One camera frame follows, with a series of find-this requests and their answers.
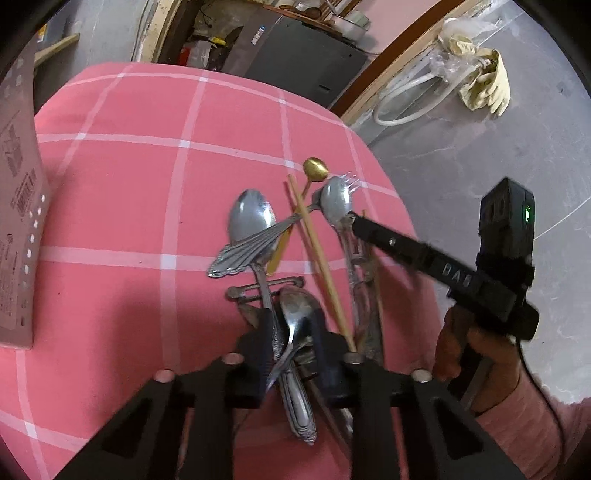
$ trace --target pink tablecloth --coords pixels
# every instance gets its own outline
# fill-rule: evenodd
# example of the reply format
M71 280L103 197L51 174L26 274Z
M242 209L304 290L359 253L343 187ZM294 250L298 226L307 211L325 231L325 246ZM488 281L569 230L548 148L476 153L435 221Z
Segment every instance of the pink tablecloth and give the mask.
M34 347L0 349L0 434L31 479L54 477L152 374L187 372L232 350L248 330L223 297L250 272L204 273L226 243L245 188L289 214L285 178L324 159L363 181L355 209L407 234L402 201L363 142L324 108L219 73L152 64L91 67L37 115L55 194L35 287ZM314 214L343 303L343 254ZM298 233L279 274L306 276L322 297ZM429 366L439 321L429 282L385 261L387 366ZM271 393L236 441L238 479L347 478L320 415L313 447L289 432Z

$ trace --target plastic bag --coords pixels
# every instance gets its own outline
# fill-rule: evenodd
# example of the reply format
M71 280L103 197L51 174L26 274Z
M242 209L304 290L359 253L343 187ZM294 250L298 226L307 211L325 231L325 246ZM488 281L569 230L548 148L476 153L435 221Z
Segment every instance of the plastic bag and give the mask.
M458 57L439 48L434 48L429 54L431 72L447 83L452 83L459 74L464 73L470 65L474 64L476 64L474 57Z
M449 45L449 39L458 35L466 37L468 40L474 40L478 35L495 30L499 27L500 19L496 23L478 20L477 18L448 18L443 23L443 28L439 34L439 41L444 48Z

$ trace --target pink sleeve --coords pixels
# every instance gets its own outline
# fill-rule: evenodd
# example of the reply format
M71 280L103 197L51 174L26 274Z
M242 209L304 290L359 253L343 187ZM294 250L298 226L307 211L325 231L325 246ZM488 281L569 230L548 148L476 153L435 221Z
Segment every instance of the pink sleeve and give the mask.
M582 403L550 401L564 427L565 460L591 424L591 398ZM558 428L540 394L522 372L514 392L478 417L480 425L515 462L529 480L551 480L560 456Z

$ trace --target gold spoon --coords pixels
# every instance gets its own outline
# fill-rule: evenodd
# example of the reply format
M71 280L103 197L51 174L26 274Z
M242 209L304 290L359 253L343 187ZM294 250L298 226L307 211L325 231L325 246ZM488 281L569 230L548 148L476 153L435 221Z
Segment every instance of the gold spoon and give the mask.
M316 157L307 158L303 164L304 173L306 174L306 186L302 191L301 195L302 198L306 196L308 190L310 190L310 186L312 183L321 183L327 179L329 176L329 169L321 159ZM277 244L277 248L269 260L267 264L267 276L272 277L275 272L277 271L277 267L279 266L279 262L281 262L281 257L283 257L283 253L287 248L287 244L290 241L291 230L293 226L289 227L279 238L279 243Z

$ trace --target cardboard box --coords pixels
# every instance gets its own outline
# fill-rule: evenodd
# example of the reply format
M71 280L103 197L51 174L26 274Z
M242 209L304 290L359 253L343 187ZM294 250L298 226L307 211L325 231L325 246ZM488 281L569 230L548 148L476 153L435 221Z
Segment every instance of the cardboard box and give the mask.
M33 291L50 203L33 113L35 41L0 85L0 345L33 346Z

